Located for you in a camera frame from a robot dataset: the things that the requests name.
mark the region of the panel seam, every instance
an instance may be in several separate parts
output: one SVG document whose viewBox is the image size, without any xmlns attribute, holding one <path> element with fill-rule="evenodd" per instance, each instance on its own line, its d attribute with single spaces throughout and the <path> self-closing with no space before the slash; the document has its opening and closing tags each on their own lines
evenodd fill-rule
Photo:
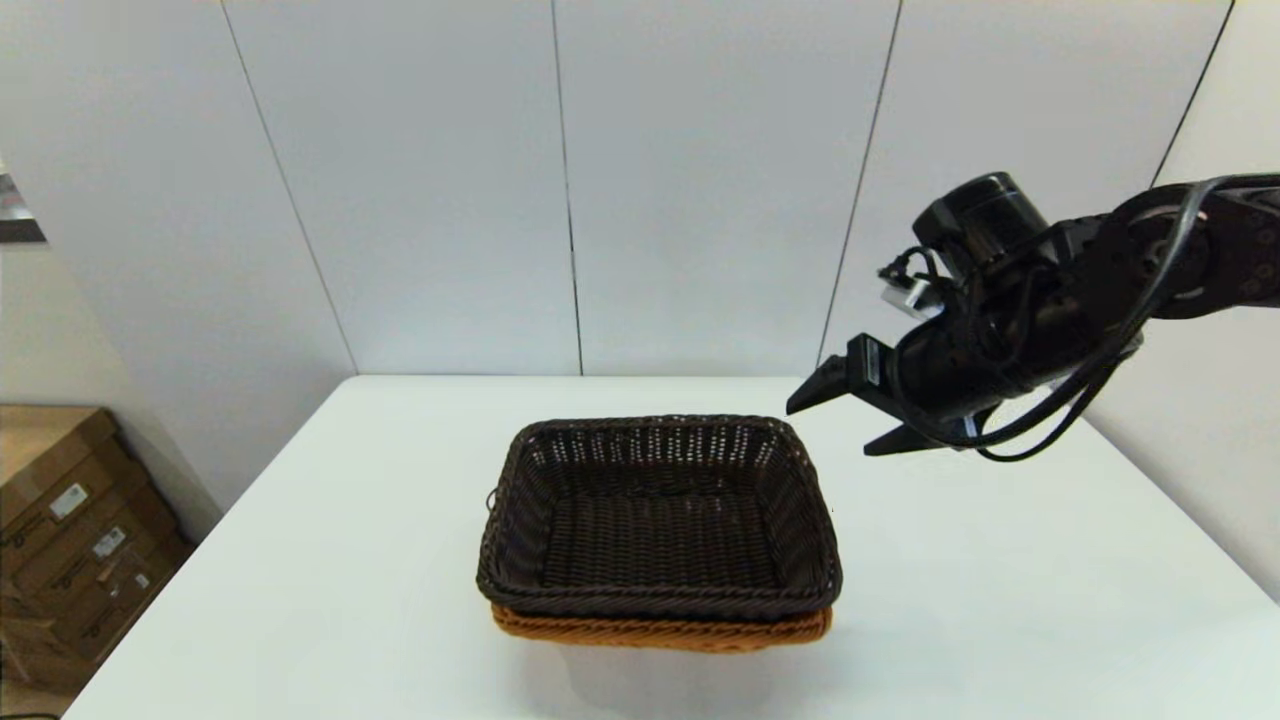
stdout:
<svg viewBox="0 0 1280 720">
<path fill-rule="evenodd" d="M 302 233 L 302 243 L 307 247 L 307 255 L 311 258 L 311 265 L 316 270 L 316 278 L 320 279 L 320 288 L 324 291 L 325 300 L 329 302 L 329 311 L 333 313 L 333 322 L 338 325 L 338 336 L 342 338 L 343 347 L 347 348 L 347 359 L 351 361 L 351 369 L 355 374 L 360 374 L 360 365 L 356 364 L 356 354 L 351 350 L 351 341 L 347 340 L 347 331 L 342 327 L 342 318 L 338 315 L 338 306 L 333 301 L 333 293 L 329 291 L 329 283 L 324 279 L 324 272 L 320 269 L 320 261 L 316 259 L 316 252 L 311 247 L 311 236 L 307 233 L 307 225 L 302 222 L 302 213 L 298 211 L 298 202 L 293 199 L 293 188 L 289 187 L 289 177 L 284 172 L 284 164 L 280 163 L 280 154 L 275 150 L 275 141 L 271 138 L 271 131 L 266 126 L 266 115 L 262 114 L 262 104 L 257 99 L 257 90 L 253 88 L 253 79 L 248 76 L 248 65 L 244 63 L 244 54 L 241 51 L 239 38 L 236 37 L 236 28 L 232 26 L 232 17 L 227 12 L 227 1 L 219 0 L 218 5 L 223 9 L 223 19 L 227 20 L 227 32 L 232 36 L 232 45 L 236 47 L 236 56 L 239 59 L 241 72 L 244 73 L 244 85 L 248 86 L 250 97 L 253 100 L 253 109 L 257 111 L 257 120 L 262 126 L 262 135 L 266 136 L 266 145 L 271 150 L 271 159 L 275 161 L 275 169 L 280 173 L 280 183 L 284 184 L 284 193 L 289 199 L 289 208 L 293 209 L 293 218 L 298 223 L 298 231 Z"/>
<path fill-rule="evenodd" d="M 902 19 L 904 0 L 899 0 L 893 14 L 893 29 L 888 37 L 888 51 L 884 53 L 884 70 L 881 73 L 879 90 L 876 92 L 876 109 L 872 110 L 872 127 L 867 132 L 867 147 L 863 150 L 863 163 L 858 169 L 858 184 L 854 186 L 854 204 L 849 209 L 849 224 L 845 227 L 845 243 L 840 247 L 840 263 L 836 264 L 836 282 L 831 288 L 831 302 L 827 304 L 827 320 L 822 324 L 822 338 L 818 341 L 818 357 L 814 368 L 822 364 L 822 348 L 827 345 L 827 332 L 831 329 L 831 315 L 836 309 L 836 295 L 840 292 L 840 278 L 845 272 L 845 256 L 849 254 L 849 240 L 854 232 L 854 215 L 858 214 L 858 200 L 863 195 L 863 181 L 867 179 L 867 165 L 872 160 L 872 142 L 876 140 L 876 123 L 879 120 L 881 105 L 884 100 L 884 87 L 888 85 L 888 67 L 893 59 L 893 45 L 897 42 L 897 26 Z"/>
<path fill-rule="evenodd" d="M 556 53 L 556 100 L 559 104 L 561 163 L 564 170 L 564 219 L 568 223 L 568 272 L 573 283 L 573 328 L 577 333 L 577 374 L 585 375 L 582 366 L 582 313 L 577 300 L 577 254 L 573 249 L 573 202 L 568 190 L 568 137 L 564 133 L 564 82 L 559 60 L 559 26 L 556 22 L 556 0 L 552 5 L 552 47 Z"/>
<path fill-rule="evenodd" d="M 1183 108 L 1183 117 L 1178 118 L 1178 127 L 1174 128 L 1172 137 L 1169 138 L 1169 145 L 1165 146 L 1165 154 L 1160 156 L 1160 164 L 1156 165 L 1156 174 L 1151 177 L 1151 184 L 1147 187 L 1156 187 L 1156 182 L 1160 181 L 1160 173 L 1165 170 L 1165 163 L 1169 160 L 1169 155 L 1174 151 L 1174 143 L 1178 142 L 1178 133 L 1183 132 L 1183 123 L 1187 122 L 1187 115 L 1192 111 L 1192 105 L 1196 104 L 1196 95 L 1199 94 L 1199 86 L 1204 82 L 1204 76 L 1208 74 L 1208 67 L 1213 61 L 1213 54 L 1217 53 L 1217 44 L 1222 40 L 1222 33 L 1226 32 L 1226 23 L 1231 19 L 1231 10 L 1235 9 L 1235 0 L 1226 6 L 1226 14 L 1222 15 L 1222 24 L 1217 28 L 1217 36 L 1213 37 L 1213 45 L 1208 49 L 1208 58 L 1204 58 L 1204 67 L 1201 68 L 1201 74 L 1196 78 L 1196 87 L 1192 88 L 1192 96 L 1187 99 L 1187 106 Z"/>
</svg>

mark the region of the black cable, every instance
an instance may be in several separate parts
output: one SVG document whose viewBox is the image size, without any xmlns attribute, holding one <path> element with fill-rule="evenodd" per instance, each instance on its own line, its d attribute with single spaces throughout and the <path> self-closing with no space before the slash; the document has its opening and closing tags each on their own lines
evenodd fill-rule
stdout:
<svg viewBox="0 0 1280 720">
<path fill-rule="evenodd" d="M 1036 443 L 1034 447 L 1024 450 L 1023 452 L 1016 452 L 1014 455 L 996 455 L 995 452 L 987 450 L 986 447 L 980 447 L 978 448 L 978 455 L 982 455 L 987 460 L 993 460 L 996 462 L 1018 462 L 1019 460 L 1027 460 L 1028 457 L 1039 455 L 1042 451 L 1047 450 L 1048 446 L 1057 442 L 1057 438 L 1062 437 L 1062 433 L 1065 433 L 1080 418 L 1080 415 L 1084 414 L 1084 410 L 1088 409 L 1091 402 L 1093 402 L 1093 398 L 1097 397 L 1098 392 L 1102 391 L 1102 386 L 1107 384 L 1107 380 L 1111 379 L 1111 374 L 1114 372 L 1115 368 L 1103 370 L 1102 375 L 1098 377 L 1098 379 L 1093 384 L 1087 387 L 1084 392 L 1082 392 L 1080 396 L 1075 398 L 1075 404 L 1066 413 L 1066 415 L 1057 424 L 1057 427 L 1053 428 L 1053 432 L 1044 436 L 1044 439 Z"/>
<path fill-rule="evenodd" d="M 890 365 L 888 379 L 893 396 L 897 398 L 899 406 L 902 410 L 902 421 L 920 436 L 938 445 L 972 450 L 987 448 L 993 445 L 1009 442 L 1010 439 L 1014 439 L 1039 425 L 1053 413 L 1070 402 L 1073 397 L 1080 395 L 1093 383 L 1094 378 L 1101 377 L 1100 372 L 1105 366 L 1114 366 L 1120 363 L 1125 347 L 1129 346 L 1134 336 L 1138 334 L 1138 331 L 1142 329 L 1143 323 L 1146 323 L 1147 319 L 1156 311 L 1158 304 L 1164 301 L 1165 283 L 1190 240 L 1192 229 L 1196 225 L 1196 219 L 1199 215 L 1199 209 L 1201 205 L 1203 205 L 1204 199 L 1220 186 L 1226 183 L 1230 183 L 1231 187 L 1270 186 L 1275 184 L 1277 178 L 1280 178 L 1280 176 L 1275 174 L 1222 176 L 1193 184 L 1179 206 L 1178 222 L 1170 229 L 1167 251 L 1161 259 L 1160 266 L 1147 282 L 1147 286 L 1139 295 L 1138 301 L 1134 302 L 1134 306 L 1130 309 L 1119 329 L 1107 336 L 1094 352 L 1092 352 L 1084 363 L 1068 375 L 1066 380 L 1064 380 L 1057 389 L 1050 393 L 1048 397 L 1000 429 L 989 433 L 979 433 L 978 436 L 961 436 L 952 433 L 950 428 L 945 428 L 934 423 L 927 413 L 908 400 L 905 392 L 902 391 L 902 379 L 900 373 L 901 354 L 895 352 L 893 363 Z M 909 341 L 925 327 L 927 325 L 918 325 L 914 328 L 901 340 L 899 346 L 908 346 Z"/>
<path fill-rule="evenodd" d="M 929 269 L 928 270 L 929 277 L 933 278 L 938 277 L 938 263 L 933 259 L 933 251 L 929 250 L 928 247 L 924 247 L 923 245 L 909 247 L 906 252 L 899 255 L 896 260 L 890 263 L 890 265 L 901 265 L 902 270 L 905 272 L 906 264 L 911 260 L 913 255 L 919 255 L 924 258 L 924 266 Z"/>
</svg>

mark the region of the orange wicker basket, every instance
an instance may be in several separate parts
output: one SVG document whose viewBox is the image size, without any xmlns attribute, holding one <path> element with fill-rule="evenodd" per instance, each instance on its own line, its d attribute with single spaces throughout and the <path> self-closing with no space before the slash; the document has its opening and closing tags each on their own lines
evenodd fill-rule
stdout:
<svg viewBox="0 0 1280 720">
<path fill-rule="evenodd" d="M 754 652 L 814 642 L 831 628 L 826 607 L 773 623 L 650 620 L 626 618 L 545 618 L 493 606 L 503 632 L 535 641 L 613 647 L 658 647 L 692 652 Z"/>
</svg>

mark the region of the cardboard box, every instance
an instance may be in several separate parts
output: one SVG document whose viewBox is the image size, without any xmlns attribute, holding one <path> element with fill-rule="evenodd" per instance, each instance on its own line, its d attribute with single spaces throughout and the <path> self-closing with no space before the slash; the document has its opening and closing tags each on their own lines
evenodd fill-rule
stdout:
<svg viewBox="0 0 1280 720">
<path fill-rule="evenodd" d="M 0 405 L 0 528 L 114 433 L 100 407 Z"/>
<path fill-rule="evenodd" d="M 12 653 L 8 660 L 23 682 L 47 691 L 77 693 L 97 673 L 96 665 L 76 657 Z"/>
<path fill-rule="evenodd" d="M 177 533 L 154 543 L 146 556 L 129 548 L 56 619 L 13 619 L 0 625 L 18 657 L 76 657 L 90 662 L 114 646 L 141 610 L 182 564 L 189 548 Z"/>
<path fill-rule="evenodd" d="M 134 466 L 114 438 L 100 443 L 37 501 L 0 529 L 0 568 L 5 574 L 15 573 L 118 480 L 128 480 Z"/>
<path fill-rule="evenodd" d="M 44 578 L 56 573 L 68 557 L 99 537 L 102 527 L 124 510 L 146 483 L 146 470 L 141 465 L 131 464 L 124 475 L 116 478 L 111 489 L 102 493 L 97 502 L 84 507 L 74 521 L 64 525 L 61 532 L 37 550 L 27 562 L 0 568 L 0 596 L 26 598 L 32 594 Z"/>
<path fill-rule="evenodd" d="M 174 530 L 177 520 L 164 500 L 145 482 L 141 484 L 106 523 L 87 525 L 84 520 L 90 516 L 86 514 L 0 591 L 22 601 L 35 615 L 56 618 L 114 561 L 116 551 L 131 547 L 140 555 L 150 553 L 157 541 Z M 97 505 L 108 503 L 118 492 L 111 491 Z"/>
</svg>

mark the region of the stacked baskets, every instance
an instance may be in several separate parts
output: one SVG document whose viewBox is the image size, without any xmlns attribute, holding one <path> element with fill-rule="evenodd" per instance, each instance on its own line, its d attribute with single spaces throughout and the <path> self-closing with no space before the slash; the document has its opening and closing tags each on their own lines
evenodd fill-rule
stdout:
<svg viewBox="0 0 1280 720">
<path fill-rule="evenodd" d="M 513 635 L 745 652 L 820 638 L 841 570 L 790 425 L 669 415 L 521 430 L 476 582 Z"/>
</svg>

